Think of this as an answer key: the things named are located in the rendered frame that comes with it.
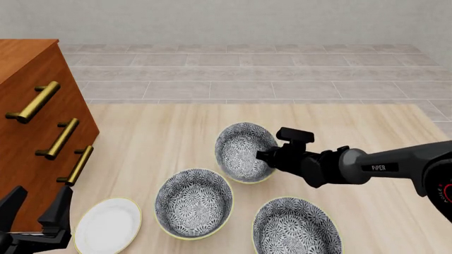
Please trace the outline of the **wooden cabinet drawer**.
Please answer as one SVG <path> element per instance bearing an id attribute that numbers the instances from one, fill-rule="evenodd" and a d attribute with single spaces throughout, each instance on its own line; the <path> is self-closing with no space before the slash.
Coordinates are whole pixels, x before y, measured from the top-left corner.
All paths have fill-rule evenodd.
<path id="1" fill-rule="evenodd" d="M 87 117 L 91 113 L 82 97 L 63 99 L 60 95 L 55 95 L 32 120 L 50 120 L 57 116 Z M 14 184 L 17 183 L 20 172 L 18 158 L 22 154 L 20 148 L 23 144 L 20 136 L 24 133 L 20 124 L 16 120 L 0 118 L 0 198 L 16 187 Z"/>
<path id="2" fill-rule="evenodd" d="M 43 156 L 35 156 L 36 150 L 47 150 L 56 140 L 63 128 L 58 122 L 69 122 L 72 118 L 79 120 L 79 125 L 58 154 L 55 160 Z M 39 231 L 41 224 L 38 218 L 51 205 L 64 183 L 57 183 L 58 177 L 67 177 L 75 166 L 80 155 L 75 150 L 82 150 L 92 145 L 99 135 L 99 130 L 91 116 L 57 116 L 50 120 L 34 119 L 28 124 L 20 124 L 24 133 L 20 136 L 23 142 L 18 158 L 17 183 L 28 192 L 27 198 L 18 211 L 12 231 Z"/>
<path id="3" fill-rule="evenodd" d="M 34 88 L 52 81 L 61 86 L 55 95 L 82 97 L 57 40 L 0 40 L 0 118 L 22 111 L 39 94 Z"/>

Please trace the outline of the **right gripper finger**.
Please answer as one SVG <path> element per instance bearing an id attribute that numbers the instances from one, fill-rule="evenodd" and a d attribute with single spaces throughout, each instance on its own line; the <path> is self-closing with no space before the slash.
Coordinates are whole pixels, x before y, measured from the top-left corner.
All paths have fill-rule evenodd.
<path id="1" fill-rule="evenodd" d="M 276 150 L 269 150 L 267 152 L 256 152 L 257 160 L 265 162 L 268 166 L 275 166 L 275 153 Z"/>

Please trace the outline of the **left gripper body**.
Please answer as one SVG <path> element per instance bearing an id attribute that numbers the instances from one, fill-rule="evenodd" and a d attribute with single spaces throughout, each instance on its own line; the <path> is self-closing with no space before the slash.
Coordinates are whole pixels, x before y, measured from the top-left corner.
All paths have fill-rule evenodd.
<path id="1" fill-rule="evenodd" d="M 59 232 L 56 236 L 0 232 L 0 254 L 34 254 L 66 249 L 70 239 L 69 232 Z"/>

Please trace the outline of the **wooden cabinet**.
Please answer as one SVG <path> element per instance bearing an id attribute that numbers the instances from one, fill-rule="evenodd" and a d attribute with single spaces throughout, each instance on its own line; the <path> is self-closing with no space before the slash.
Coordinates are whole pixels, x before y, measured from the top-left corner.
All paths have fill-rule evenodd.
<path id="1" fill-rule="evenodd" d="M 0 198 L 28 192 L 12 232 L 41 229 L 38 218 L 77 181 L 99 135 L 58 43 L 0 40 Z"/>

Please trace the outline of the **black white patterned bowl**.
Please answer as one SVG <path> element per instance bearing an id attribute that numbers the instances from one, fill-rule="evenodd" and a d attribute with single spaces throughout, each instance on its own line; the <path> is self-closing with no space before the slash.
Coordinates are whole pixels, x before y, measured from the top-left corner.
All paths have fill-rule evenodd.
<path id="1" fill-rule="evenodd" d="M 221 230 L 233 208 L 233 191 L 224 177 L 209 169 L 186 169 L 162 184 L 154 215 L 170 236 L 197 241 Z"/>
<path id="2" fill-rule="evenodd" d="M 256 254 L 343 254 L 335 224 L 320 208 L 301 198 L 269 200 L 252 224 Z"/>
<path id="3" fill-rule="evenodd" d="M 275 171 L 256 158 L 257 152 L 267 152 L 278 144 L 264 127 L 251 122 L 239 122 L 226 127 L 215 142 L 215 158 L 221 170 L 240 183 L 260 183 Z"/>

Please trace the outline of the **white plate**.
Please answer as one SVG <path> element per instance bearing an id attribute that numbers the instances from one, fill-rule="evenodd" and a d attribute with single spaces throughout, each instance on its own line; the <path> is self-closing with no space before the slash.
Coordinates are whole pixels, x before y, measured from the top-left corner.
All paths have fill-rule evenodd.
<path id="1" fill-rule="evenodd" d="M 130 198 L 108 198 L 91 207 L 79 221 L 73 236 L 79 254 L 119 254 L 142 224 L 142 212 Z"/>

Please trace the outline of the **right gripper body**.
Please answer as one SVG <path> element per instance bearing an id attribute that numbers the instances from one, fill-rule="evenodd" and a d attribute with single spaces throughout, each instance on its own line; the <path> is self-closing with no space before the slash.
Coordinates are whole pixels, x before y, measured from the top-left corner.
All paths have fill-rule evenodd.
<path id="1" fill-rule="evenodd" d="M 306 152 L 306 145 L 284 144 L 282 147 L 272 147 L 267 164 L 279 171 L 300 174 L 301 161 Z"/>

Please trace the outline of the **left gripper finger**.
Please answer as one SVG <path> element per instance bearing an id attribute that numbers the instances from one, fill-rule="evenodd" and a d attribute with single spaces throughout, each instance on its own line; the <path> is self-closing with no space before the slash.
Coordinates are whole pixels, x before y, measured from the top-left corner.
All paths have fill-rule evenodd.
<path id="1" fill-rule="evenodd" d="M 70 206 L 73 190 L 62 186 L 49 208 L 38 218 L 44 235 L 57 235 L 60 231 L 71 232 Z"/>
<path id="2" fill-rule="evenodd" d="M 10 232 L 14 219 L 27 197 L 28 192 L 22 186 L 16 186 L 0 200 L 0 231 Z"/>

